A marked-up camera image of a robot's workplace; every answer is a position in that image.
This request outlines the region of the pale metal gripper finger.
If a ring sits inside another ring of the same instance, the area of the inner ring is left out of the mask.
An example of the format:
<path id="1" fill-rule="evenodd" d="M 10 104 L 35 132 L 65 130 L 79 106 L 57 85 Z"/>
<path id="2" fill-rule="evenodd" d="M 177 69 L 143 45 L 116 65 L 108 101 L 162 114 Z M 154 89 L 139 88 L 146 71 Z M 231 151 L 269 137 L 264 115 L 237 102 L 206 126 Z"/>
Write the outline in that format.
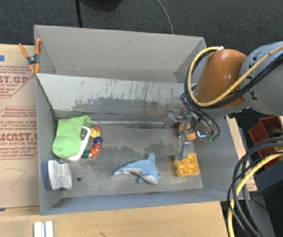
<path id="1" fill-rule="evenodd" d="M 188 157 L 191 142 L 181 142 L 178 148 L 178 153 L 174 156 L 175 160 L 182 160 Z"/>
<path id="2" fill-rule="evenodd" d="M 168 109 L 167 115 L 164 118 L 164 127 L 165 128 L 175 127 L 179 122 L 180 122 L 180 110 Z"/>

